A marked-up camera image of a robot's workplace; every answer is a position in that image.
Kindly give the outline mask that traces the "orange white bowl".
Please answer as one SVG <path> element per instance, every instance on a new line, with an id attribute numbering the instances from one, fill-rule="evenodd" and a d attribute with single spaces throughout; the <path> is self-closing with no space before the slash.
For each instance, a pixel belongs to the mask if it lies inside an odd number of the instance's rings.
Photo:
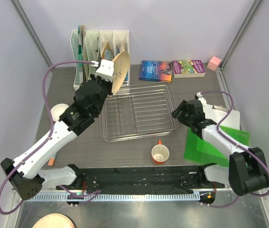
<path id="1" fill-rule="evenodd" d="M 50 110 L 54 122 L 59 120 L 59 116 L 69 107 L 67 104 L 56 104 Z"/>

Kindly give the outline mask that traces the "beige bird pattern plate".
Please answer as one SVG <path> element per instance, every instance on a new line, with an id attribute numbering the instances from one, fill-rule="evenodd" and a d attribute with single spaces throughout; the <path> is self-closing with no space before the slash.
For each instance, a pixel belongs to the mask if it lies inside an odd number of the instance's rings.
<path id="1" fill-rule="evenodd" d="M 112 90 L 113 94 L 116 94 L 122 86 L 128 69 L 130 67 L 130 56 L 127 51 L 120 52 L 113 60 L 114 71 L 113 71 L 113 82 Z"/>

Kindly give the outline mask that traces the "orange ceramic mug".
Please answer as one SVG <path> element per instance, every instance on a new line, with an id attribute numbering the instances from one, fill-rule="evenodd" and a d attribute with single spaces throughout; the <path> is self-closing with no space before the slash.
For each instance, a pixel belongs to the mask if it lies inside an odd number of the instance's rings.
<path id="1" fill-rule="evenodd" d="M 151 159 L 154 164 L 164 164 L 170 156 L 169 149 L 162 144 L 161 140 L 158 140 L 157 145 L 151 149 Z"/>

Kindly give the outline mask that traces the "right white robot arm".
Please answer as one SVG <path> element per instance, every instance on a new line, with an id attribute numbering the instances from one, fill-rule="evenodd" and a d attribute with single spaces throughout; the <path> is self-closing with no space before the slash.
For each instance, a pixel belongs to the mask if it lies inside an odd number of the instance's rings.
<path id="1" fill-rule="evenodd" d="M 171 115 L 229 161 L 228 167 L 218 164 L 205 166 L 197 175 L 199 186 L 206 188 L 213 182 L 222 183 L 231 187 L 238 196 L 269 190 L 269 170 L 263 151 L 258 147 L 250 148 L 222 132 L 217 122 L 206 117 L 200 100 L 182 101 Z"/>

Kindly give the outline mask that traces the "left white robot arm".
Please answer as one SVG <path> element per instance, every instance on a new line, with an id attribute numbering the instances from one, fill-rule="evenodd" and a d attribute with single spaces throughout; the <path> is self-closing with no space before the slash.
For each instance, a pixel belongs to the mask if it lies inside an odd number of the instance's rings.
<path id="1" fill-rule="evenodd" d="M 99 117 L 105 99 L 112 95 L 112 77 L 95 76 L 76 90 L 74 102 L 59 116 L 53 130 L 15 159 L 1 162 L 9 182 L 22 200 L 37 195 L 43 187 L 65 185 L 82 188 L 84 175 L 74 164 L 61 169 L 42 169 L 43 165 L 67 143 L 79 136 Z"/>

